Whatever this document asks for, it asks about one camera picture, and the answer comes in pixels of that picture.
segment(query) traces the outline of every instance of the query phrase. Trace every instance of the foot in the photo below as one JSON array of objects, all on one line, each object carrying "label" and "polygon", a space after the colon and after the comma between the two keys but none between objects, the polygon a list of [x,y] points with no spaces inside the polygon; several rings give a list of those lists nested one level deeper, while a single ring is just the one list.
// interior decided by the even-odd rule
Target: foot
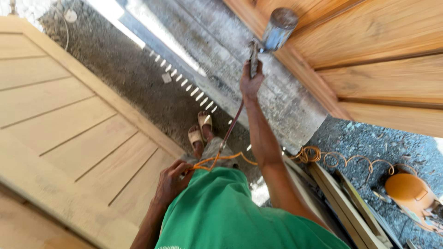
[{"label": "foot", "polygon": [[[194,131],[200,131],[200,127],[198,125],[194,125],[189,129],[189,133]],[[202,141],[195,141],[192,143],[194,148],[194,156],[198,159],[202,158],[203,151],[205,150],[205,145]]]},{"label": "foot", "polygon": [[[206,111],[202,111],[198,113],[198,116],[205,116],[207,117],[209,114],[209,112]],[[203,137],[208,141],[208,143],[215,137],[214,134],[211,131],[212,127],[210,124],[205,124],[202,126],[202,135]]]}]

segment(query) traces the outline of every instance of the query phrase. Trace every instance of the right hand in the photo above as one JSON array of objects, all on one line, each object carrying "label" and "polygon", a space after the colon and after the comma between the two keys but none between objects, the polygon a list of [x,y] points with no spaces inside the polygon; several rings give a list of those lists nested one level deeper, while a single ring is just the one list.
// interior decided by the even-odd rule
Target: right hand
[{"label": "right hand", "polygon": [[243,66],[243,75],[240,79],[240,91],[244,99],[257,99],[257,93],[264,80],[262,72],[263,63],[258,61],[257,74],[251,79],[250,61],[247,60]]}]

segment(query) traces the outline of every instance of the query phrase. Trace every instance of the hand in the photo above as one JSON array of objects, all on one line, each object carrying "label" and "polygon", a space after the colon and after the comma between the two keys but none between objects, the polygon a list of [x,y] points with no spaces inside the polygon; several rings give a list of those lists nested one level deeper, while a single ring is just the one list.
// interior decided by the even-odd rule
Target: hand
[{"label": "hand", "polygon": [[240,90],[245,100],[257,99],[257,93],[264,80],[262,72],[263,63],[258,61],[257,75],[251,79],[250,61],[247,60],[243,66],[243,75],[240,79]]},{"label": "hand", "polygon": [[157,191],[155,192],[152,202],[161,207],[167,208],[177,195],[188,187],[189,181],[195,171],[188,171],[182,180],[180,180],[180,176],[185,174],[185,171],[192,167],[192,164],[177,159],[169,168],[162,170],[160,172]]}]

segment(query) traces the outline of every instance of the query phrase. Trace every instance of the green t-shirt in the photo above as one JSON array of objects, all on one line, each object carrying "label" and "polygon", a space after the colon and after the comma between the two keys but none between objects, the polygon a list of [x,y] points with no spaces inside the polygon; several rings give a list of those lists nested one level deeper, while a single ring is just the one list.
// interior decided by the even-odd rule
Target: green t-shirt
[{"label": "green t-shirt", "polygon": [[169,206],[156,249],[349,249],[316,223],[281,209],[258,207],[245,175],[197,170]]}]

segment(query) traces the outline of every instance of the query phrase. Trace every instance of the gray shorts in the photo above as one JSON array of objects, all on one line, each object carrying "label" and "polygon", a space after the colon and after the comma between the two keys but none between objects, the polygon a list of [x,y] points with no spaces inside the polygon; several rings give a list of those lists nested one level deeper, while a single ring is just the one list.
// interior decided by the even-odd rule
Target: gray shorts
[{"label": "gray shorts", "polygon": [[[218,149],[220,148],[220,144],[223,142],[223,139],[219,137],[213,138],[205,147],[203,151],[202,158],[199,160],[195,156],[190,154],[183,154],[180,159],[186,161],[190,164],[196,164],[200,161],[206,160],[211,157],[216,157],[218,153]],[[225,149],[221,152],[220,156],[232,156],[233,152],[228,145],[226,145]],[[214,161],[210,161],[204,163],[202,166],[211,167]],[[217,160],[215,167],[226,167],[226,168],[238,168],[237,160],[234,159],[226,159],[226,160]]]}]

